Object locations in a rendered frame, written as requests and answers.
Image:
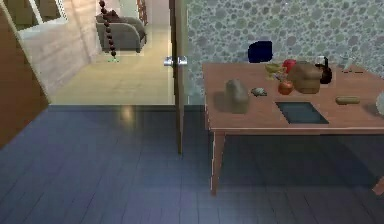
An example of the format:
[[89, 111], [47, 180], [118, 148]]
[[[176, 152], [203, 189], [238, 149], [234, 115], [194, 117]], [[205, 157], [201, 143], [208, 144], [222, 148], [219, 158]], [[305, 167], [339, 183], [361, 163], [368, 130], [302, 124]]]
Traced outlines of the brown wooden table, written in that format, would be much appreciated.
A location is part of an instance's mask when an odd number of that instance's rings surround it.
[[[334, 66], [332, 82], [315, 95], [293, 92], [284, 96], [278, 93], [277, 82], [266, 78], [263, 64], [203, 64], [206, 124], [213, 133], [211, 193], [215, 194], [218, 187], [227, 135], [384, 134], [384, 118], [367, 110], [384, 91], [384, 80], [356, 65], [351, 69], [346, 74]], [[252, 96], [245, 114], [232, 114], [221, 96], [231, 79], [239, 79], [248, 89], [262, 87], [267, 95]], [[338, 105], [338, 96], [356, 96], [360, 103]], [[310, 102], [328, 124], [289, 124], [276, 102]]]

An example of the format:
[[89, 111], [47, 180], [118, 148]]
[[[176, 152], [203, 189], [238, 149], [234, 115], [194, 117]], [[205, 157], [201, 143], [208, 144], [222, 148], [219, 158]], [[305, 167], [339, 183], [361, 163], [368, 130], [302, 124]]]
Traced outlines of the dark grey flat tablet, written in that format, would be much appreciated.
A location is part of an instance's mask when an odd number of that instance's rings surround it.
[[276, 102], [289, 124], [328, 124], [310, 102]]

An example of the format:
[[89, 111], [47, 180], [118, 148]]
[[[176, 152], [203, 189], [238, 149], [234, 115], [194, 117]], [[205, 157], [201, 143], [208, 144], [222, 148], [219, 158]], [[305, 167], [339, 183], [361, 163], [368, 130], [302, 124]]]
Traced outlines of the olive brown bread loaf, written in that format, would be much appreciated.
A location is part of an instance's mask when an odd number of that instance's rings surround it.
[[231, 79], [226, 83], [225, 99], [231, 113], [245, 114], [248, 111], [248, 90], [239, 79]]

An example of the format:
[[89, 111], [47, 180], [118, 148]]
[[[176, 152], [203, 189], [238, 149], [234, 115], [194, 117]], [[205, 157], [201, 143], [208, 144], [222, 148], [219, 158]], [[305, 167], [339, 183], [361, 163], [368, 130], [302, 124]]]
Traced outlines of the dark blue chair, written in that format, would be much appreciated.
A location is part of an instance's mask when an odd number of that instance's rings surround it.
[[248, 47], [248, 61], [250, 63], [269, 62], [273, 58], [271, 41], [256, 41]]

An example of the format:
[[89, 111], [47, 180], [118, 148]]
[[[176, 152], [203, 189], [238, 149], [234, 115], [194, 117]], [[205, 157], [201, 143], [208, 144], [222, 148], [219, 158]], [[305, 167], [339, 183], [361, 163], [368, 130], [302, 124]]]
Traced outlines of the large brown bread loaf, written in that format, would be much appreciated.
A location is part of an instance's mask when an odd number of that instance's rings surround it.
[[287, 79], [293, 83], [294, 89], [302, 94], [316, 94], [320, 90], [322, 71], [314, 64], [299, 61], [292, 66]]

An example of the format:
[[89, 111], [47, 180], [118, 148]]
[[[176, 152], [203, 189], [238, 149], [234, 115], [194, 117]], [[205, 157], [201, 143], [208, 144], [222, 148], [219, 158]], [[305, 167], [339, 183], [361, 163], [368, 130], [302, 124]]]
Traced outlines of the red apple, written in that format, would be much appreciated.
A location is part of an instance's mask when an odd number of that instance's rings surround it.
[[293, 89], [294, 87], [291, 81], [281, 81], [278, 85], [278, 92], [281, 95], [289, 95]]

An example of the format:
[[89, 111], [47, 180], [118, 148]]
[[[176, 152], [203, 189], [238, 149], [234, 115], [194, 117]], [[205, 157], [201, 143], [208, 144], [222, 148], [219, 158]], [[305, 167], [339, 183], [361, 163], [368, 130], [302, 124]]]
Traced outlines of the dark beaded floor lamp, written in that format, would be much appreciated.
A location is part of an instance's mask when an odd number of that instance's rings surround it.
[[108, 39], [108, 44], [109, 44], [109, 53], [111, 55], [111, 59], [108, 60], [108, 62], [119, 62], [119, 60], [116, 58], [116, 48], [114, 46], [114, 41], [113, 41], [113, 36], [112, 36], [112, 30], [110, 27], [110, 19], [108, 14], [108, 10], [105, 8], [106, 3], [104, 0], [99, 0], [99, 6], [100, 6], [100, 11], [102, 14], [102, 18], [104, 20], [104, 27], [105, 27], [105, 33], [106, 37]]

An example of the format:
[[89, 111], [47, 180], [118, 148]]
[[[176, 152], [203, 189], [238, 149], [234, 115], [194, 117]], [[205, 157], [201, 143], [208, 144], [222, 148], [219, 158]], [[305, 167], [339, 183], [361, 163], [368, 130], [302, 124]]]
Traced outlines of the yellow-brown potato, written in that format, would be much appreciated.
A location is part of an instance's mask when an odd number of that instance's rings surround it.
[[335, 98], [338, 105], [359, 104], [360, 98], [356, 96], [338, 96]]

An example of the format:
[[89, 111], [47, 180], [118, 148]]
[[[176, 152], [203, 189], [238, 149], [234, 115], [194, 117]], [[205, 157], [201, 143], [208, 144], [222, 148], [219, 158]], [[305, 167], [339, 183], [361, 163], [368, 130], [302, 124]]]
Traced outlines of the brown wooden room door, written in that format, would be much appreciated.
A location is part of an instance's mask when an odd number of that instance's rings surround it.
[[[186, 56], [187, 54], [187, 7], [186, 0], [169, 0], [172, 57]], [[183, 152], [183, 116], [184, 116], [184, 73], [186, 66], [172, 66], [174, 78], [174, 98], [176, 110], [176, 140], [178, 154]]]

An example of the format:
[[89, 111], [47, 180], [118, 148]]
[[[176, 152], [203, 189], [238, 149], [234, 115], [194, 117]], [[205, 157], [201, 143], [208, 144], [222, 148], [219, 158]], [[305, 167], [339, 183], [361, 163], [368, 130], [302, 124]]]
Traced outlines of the yellow banana bunch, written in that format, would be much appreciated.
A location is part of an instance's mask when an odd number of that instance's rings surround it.
[[284, 80], [286, 78], [286, 68], [279, 64], [266, 64], [265, 70], [267, 71], [267, 78], [270, 80]]

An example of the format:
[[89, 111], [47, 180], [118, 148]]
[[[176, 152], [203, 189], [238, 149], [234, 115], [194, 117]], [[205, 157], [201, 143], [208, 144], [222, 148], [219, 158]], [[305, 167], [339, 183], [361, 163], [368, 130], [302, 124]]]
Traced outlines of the red tomato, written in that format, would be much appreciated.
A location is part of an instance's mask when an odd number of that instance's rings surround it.
[[291, 68], [296, 64], [296, 60], [295, 59], [286, 59], [283, 64], [282, 64], [282, 67], [285, 69], [285, 72], [286, 73], [289, 73]]

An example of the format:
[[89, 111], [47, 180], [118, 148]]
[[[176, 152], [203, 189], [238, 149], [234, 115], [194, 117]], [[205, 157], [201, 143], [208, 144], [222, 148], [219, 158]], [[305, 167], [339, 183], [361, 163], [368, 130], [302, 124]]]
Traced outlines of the dark red pillow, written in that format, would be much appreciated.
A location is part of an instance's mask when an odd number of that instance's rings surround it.
[[120, 17], [114, 10], [111, 10], [111, 11], [108, 11], [106, 14], [97, 15], [96, 21], [98, 23], [104, 23], [105, 21], [108, 21], [111, 23], [117, 23], [120, 21]]

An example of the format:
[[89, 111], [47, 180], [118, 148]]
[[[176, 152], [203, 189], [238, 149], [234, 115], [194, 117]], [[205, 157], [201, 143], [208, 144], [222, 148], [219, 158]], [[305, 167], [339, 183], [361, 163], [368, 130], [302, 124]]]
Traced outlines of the clear glass bottle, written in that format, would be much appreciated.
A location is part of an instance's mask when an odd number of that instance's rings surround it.
[[344, 71], [348, 71], [349, 67], [354, 62], [354, 58], [351, 56], [342, 56], [340, 61], [340, 66]]

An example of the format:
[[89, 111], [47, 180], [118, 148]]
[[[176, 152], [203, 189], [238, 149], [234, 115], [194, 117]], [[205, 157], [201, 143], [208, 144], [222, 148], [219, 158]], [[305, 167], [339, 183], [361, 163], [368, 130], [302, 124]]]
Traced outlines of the pale grey round bowl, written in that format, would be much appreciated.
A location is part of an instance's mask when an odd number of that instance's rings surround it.
[[376, 108], [380, 115], [384, 116], [384, 91], [376, 98]]

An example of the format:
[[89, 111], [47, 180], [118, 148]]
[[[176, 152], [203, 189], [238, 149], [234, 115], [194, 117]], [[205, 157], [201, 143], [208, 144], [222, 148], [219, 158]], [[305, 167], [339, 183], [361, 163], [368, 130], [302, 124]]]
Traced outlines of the black kettle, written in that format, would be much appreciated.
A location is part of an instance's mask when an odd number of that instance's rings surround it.
[[332, 70], [329, 67], [329, 62], [327, 57], [323, 57], [322, 63], [317, 63], [316, 67], [322, 71], [322, 76], [320, 79], [321, 84], [329, 84], [332, 81]]

